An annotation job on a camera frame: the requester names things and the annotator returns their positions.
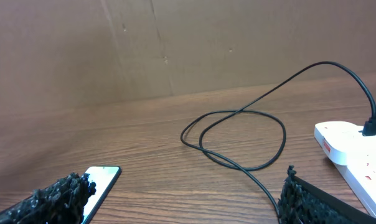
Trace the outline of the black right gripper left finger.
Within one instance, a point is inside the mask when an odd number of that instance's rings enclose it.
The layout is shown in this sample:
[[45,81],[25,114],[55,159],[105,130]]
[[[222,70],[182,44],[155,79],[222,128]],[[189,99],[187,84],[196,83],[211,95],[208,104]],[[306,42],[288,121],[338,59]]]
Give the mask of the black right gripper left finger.
[[95,195],[88,174],[70,173],[45,189],[0,212],[0,224],[79,224],[84,206]]

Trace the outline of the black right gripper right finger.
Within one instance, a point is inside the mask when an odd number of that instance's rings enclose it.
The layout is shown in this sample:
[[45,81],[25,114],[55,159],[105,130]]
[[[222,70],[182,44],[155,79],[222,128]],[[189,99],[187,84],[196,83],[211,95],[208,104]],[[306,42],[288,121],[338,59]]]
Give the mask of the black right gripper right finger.
[[293,165],[287,175],[277,203],[280,223],[376,224],[376,218],[297,177]]

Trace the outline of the white power strip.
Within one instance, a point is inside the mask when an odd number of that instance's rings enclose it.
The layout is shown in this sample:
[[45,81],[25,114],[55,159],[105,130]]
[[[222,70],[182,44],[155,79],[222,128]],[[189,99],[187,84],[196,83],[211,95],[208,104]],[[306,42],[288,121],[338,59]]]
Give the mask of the white power strip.
[[376,218],[376,155],[355,160],[347,166],[333,164],[368,213]]

